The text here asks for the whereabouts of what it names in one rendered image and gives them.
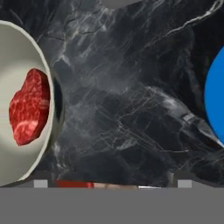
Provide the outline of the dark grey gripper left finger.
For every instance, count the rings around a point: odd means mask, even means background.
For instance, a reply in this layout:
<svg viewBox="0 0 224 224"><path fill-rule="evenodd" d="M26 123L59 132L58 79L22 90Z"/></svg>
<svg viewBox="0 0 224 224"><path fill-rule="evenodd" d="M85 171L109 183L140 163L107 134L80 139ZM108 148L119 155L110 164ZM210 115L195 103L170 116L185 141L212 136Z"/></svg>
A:
<svg viewBox="0 0 224 224"><path fill-rule="evenodd" d="M49 171L36 171L25 181L31 182L34 188L50 188L56 186Z"/></svg>

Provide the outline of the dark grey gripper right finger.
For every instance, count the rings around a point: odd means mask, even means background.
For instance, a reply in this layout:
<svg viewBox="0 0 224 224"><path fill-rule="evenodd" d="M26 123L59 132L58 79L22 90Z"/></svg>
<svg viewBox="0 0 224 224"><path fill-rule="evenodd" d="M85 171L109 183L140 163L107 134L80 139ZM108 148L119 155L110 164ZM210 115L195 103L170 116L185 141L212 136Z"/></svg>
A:
<svg viewBox="0 0 224 224"><path fill-rule="evenodd" d="M169 180L168 186L173 188L196 188L199 186L216 187L217 185L201 180L189 171L175 171L167 172L167 178Z"/></svg>

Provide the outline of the red raw steak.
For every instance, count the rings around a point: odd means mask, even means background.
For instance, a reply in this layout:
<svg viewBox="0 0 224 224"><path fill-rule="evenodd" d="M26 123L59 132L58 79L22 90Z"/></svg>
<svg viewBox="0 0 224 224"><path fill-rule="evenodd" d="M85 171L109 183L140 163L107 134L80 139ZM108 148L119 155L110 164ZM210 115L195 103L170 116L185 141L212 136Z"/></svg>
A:
<svg viewBox="0 0 224 224"><path fill-rule="evenodd" d="M47 76L37 68L31 69L9 106L10 126L18 146L39 138L47 123L50 100Z"/></svg>

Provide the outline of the small blue plate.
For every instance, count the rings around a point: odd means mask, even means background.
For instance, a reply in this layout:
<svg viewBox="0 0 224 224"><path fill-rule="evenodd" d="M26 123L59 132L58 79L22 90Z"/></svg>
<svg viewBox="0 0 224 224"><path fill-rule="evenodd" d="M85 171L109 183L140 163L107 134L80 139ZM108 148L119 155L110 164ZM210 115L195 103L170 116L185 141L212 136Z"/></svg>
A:
<svg viewBox="0 0 224 224"><path fill-rule="evenodd" d="M207 73L204 102L213 132L224 145L224 46Z"/></svg>

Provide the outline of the white bowl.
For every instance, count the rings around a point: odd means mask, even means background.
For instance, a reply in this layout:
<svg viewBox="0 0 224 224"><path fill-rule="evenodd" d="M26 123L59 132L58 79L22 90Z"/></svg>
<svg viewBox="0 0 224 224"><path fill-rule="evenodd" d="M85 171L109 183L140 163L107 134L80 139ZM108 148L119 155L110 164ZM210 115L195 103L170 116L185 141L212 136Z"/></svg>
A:
<svg viewBox="0 0 224 224"><path fill-rule="evenodd" d="M47 124L33 142L16 144L9 106L32 68L43 71L50 84ZM0 186L27 179L52 148L65 119L65 102L59 76L52 70L33 37L20 26L0 20Z"/></svg>

